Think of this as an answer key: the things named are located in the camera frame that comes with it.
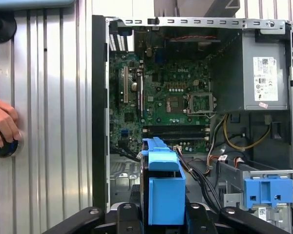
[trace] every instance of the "white label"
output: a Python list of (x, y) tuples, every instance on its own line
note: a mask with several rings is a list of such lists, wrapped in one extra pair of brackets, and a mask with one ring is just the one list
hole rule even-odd
[(221, 155), (219, 158), (218, 158), (218, 161), (226, 161), (228, 155)]
[(258, 208), (258, 217), (264, 221), (267, 221), (266, 207)]
[(253, 57), (255, 101), (278, 101), (277, 62), (272, 57)]

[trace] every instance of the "black clamp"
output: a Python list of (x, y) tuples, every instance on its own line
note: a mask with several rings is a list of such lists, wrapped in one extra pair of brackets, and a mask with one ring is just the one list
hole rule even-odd
[(13, 13), (0, 11), (0, 43), (9, 41), (15, 35), (16, 28)]

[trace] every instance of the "blue plastic clip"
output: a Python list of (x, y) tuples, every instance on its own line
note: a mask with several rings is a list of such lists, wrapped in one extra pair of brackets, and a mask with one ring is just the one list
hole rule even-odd
[(265, 179), (244, 179), (244, 206), (278, 203), (293, 203), (293, 180), (271, 175)]
[(175, 172), (175, 177), (149, 178), (149, 225), (183, 225), (186, 200), (186, 176), (177, 154), (158, 137), (143, 139), (148, 150), (149, 171)]

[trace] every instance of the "power supply label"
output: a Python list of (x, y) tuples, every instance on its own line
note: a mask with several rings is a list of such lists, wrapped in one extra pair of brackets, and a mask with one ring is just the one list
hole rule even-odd
[(277, 63), (273, 57), (253, 57), (255, 101), (278, 101)]

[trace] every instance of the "chipset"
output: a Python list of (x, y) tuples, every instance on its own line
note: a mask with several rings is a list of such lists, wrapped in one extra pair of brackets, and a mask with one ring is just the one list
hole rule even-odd
[(134, 114), (133, 113), (125, 113), (125, 122), (133, 122)]
[(166, 99), (166, 111), (168, 113), (182, 113), (183, 112), (183, 98), (182, 97), (169, 97)]

